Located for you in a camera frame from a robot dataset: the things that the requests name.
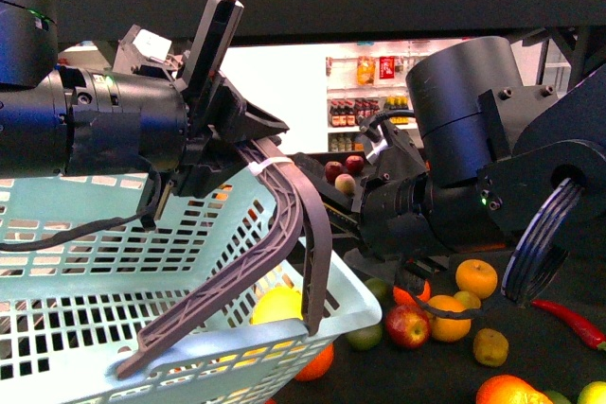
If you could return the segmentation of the grey left gripper hook finger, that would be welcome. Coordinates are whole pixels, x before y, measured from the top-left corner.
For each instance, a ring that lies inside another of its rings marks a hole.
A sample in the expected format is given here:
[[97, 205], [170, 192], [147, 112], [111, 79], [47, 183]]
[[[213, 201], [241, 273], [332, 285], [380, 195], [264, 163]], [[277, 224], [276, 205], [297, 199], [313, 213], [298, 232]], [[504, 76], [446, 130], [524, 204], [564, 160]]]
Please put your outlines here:
[[332, 240], [324, 204], [312, 182], [270, 138], [238, 145], [250, 172], [276, 201], [268, 234], [199, 288], [170, 307], [137, 334], [138, 350], [116, 367], [126, 379], [146, 368], [266, 273], [280, 264], [306, 236], [302, 315], [308, 332], [318, 332], [324, 314]]

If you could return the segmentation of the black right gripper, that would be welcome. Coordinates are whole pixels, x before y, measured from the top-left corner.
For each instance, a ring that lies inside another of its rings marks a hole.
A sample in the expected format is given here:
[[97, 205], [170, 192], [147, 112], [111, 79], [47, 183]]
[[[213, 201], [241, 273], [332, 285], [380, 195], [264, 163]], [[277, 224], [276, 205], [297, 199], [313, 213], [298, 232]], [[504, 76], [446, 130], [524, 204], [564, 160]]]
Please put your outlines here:
[[428, 220], [428, 171], [410, 134], [391, 114], [364, 119], [360, 132], [372, 170], [362, 179], [359, 213], [361, 254], [373, 261], [450, 255]]

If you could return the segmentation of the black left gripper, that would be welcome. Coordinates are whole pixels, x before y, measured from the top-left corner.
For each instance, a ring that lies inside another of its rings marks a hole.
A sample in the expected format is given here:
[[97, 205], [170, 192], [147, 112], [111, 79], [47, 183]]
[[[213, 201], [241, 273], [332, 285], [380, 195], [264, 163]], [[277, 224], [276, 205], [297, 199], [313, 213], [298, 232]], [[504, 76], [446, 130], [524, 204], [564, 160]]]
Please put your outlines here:
[[171, 192], [203, 196], [233, 175], [239, 143], [288, 130], [249, 104], [219, 71], [243, 10], [239, 0], [207, 0], [174, 78], [166, 65], [153, 76], [145, 69], [68, 71], [68, 173], [148, 173], [150, 183], [131, 216], [145, 229], [155, 228]]

